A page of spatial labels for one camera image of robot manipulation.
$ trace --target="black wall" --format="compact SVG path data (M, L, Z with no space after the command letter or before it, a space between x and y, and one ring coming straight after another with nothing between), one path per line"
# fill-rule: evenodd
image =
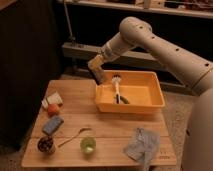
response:
M50 79L61 73L51 0L19 0L0 11L0 139L19 147Z

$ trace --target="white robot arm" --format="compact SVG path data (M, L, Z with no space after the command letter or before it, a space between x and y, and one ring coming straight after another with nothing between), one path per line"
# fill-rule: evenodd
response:
M88 62L99 83L105 81L101 65L124 52L141 47L155 57L183 85L200 96L188 122L183 150L184 171L213 170L213 63L152 33L151 26L135 17L125 18L117 33Z

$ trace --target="orange plastic bin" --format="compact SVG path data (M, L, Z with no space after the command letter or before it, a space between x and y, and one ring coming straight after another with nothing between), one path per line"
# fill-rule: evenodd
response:
M95 102L101 112L153 113L165 106L160 84L155 72L105 70L107 81L96 86ZM120 95L129 104L116 103L114 75L121 76Z

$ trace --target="floor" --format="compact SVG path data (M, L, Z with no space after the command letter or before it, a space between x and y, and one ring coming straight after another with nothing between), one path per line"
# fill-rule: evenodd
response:
M62 75L61 79L84 79L82 77L76 77L71 75ZM169 134L171 136L172 143L174 145L175 153L177 156L178 164L177 166L170 166L170 167L156 167L152 168L153 171L180 171L180 163L181 163L181 156L183 150L183 143L185 137L185 128L187 124L188 117L190 115L191 108L193 106L196 97L177 94L172 92L163 91L163 95L165 98L166 103L169 102L170 105L166 105L163 109L163 114L165 117L165 121L169 130ZM46 169L33 169L33 168L22 168L21 167L21 159L24 154L24 150L26 147L26 143L28 141L28 135L30 134L31 130L28 131L26 135L26 141L23 143L22 148L19 151L13 151L12 149L3 146L0 144L0 171L46 171L46 170L101 170L101 171L118 171L118 170L139 170L138 168L46 168Z

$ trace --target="gray sponge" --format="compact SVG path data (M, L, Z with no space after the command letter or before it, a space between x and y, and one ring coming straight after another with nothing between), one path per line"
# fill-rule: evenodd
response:
M63 122L61 117L55 115L43 126L42 131L47 135L52 135Z

